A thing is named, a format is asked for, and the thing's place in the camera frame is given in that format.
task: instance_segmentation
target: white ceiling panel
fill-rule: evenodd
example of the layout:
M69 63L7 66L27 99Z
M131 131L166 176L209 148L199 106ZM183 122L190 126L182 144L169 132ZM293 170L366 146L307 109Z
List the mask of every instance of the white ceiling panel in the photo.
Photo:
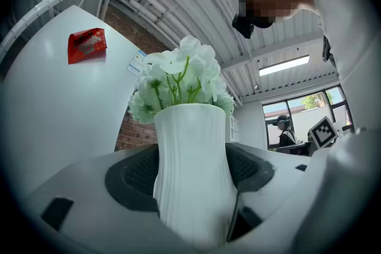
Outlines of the white ceiling panel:
M152 5L141 0L138 1L154 14L158 14ZM304 43L302 47L300 44L295 44L294 48L286 48L282 52L271 50L268 56L266 53L256 56L256 51L263 53L266 47L282 46L283 42L321 33L317 15L311 12L302 11L297 13L294 18L279 21L267 29L255 29L252 38L246 40L231 26L237 7L233 3L234 0L157 1L183 24L182 29L186 29L188 33L199 38L202 43L209 44L216 50L217 60L225 67L224 75L238 96L252 96L335 73L335 69L329 62L322 61L322 35L319 42L316 42L315 37L310 44ZM166 18L165 14L159 18L162 18L163 23L178 37L185 35L169 18ZM303 55L310 56L308 64L263 77L259 76L260 68ZM234 68L226 69L227 63L243 57L248 60L235 65Z

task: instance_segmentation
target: black speaker grille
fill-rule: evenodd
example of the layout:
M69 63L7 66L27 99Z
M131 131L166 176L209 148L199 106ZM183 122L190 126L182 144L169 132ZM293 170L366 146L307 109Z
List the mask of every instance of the black speaker grille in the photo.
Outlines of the black speaker grille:
M139 162L128 165L123 169L124 181L146 195L154 194L154 184L159 165L159 153L152 151Z
M260 169L260 166L255 161L230 150L228 147L226 148L226 158L236 187L241 181L256 175Z

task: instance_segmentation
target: brick wall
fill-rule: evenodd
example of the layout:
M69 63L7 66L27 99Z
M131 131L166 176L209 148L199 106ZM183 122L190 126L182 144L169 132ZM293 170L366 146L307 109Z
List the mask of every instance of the brick wall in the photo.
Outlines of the brick wall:
M142 125L126 112L121 124L115 151L157 143L154 125Z
M150 32L118 9L108 6L105 22L147 54L169 50ZM121 124L115 151L157 143L154 125L141 125L126 112Z

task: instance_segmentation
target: flower arrangement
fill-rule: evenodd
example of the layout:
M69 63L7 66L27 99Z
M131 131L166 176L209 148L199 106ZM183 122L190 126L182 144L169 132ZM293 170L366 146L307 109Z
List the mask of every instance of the flower arrangement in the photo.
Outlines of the flower arrangement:
M147 55L130 113L142 124L152 124L155 114L179 104L210 104L232 115L234 100L226 92L221 68L211 46L192 36L180 42L180 49Z

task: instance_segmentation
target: white tabletop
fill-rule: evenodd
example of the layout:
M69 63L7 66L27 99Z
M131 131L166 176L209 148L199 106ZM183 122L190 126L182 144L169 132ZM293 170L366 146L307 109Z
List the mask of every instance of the white tabletop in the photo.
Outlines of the white tabletop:
M70 34L103 28L107 56L68 65ZM3 156L24 197L81 159L114 151L137 77L127 70L139 48L72 6L41 28L10 68L0 101Z

